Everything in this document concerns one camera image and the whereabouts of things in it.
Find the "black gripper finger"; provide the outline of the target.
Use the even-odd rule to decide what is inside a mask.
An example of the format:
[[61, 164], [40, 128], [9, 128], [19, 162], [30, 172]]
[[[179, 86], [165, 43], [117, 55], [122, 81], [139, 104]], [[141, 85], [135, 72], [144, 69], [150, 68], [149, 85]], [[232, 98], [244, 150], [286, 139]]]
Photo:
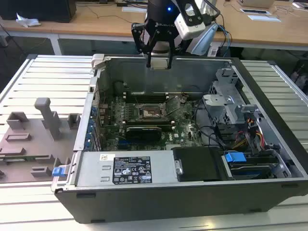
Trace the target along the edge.
[[[152, 51], [154, 49], [154, 46], [158, 42], [160, 31], [158, 29], [155, 29], [155, 27], [152, 26], [150, 23], [132, 23], [131, 32], [137, 51], [139, 53], [147, 55], [146, 67], [150, 68]], [[144, 35], [144, 32], [147, 32], [149, 34], [149, 40], [146, 44], [141, 39], [142, 35]]]
[[168, 58], [167, 68], [170, 69], [172, 67], [173, 56], [175, 53], [175, 43], [171, 31], [168, 31], [168, 42], [169, 42], [169, 58]]

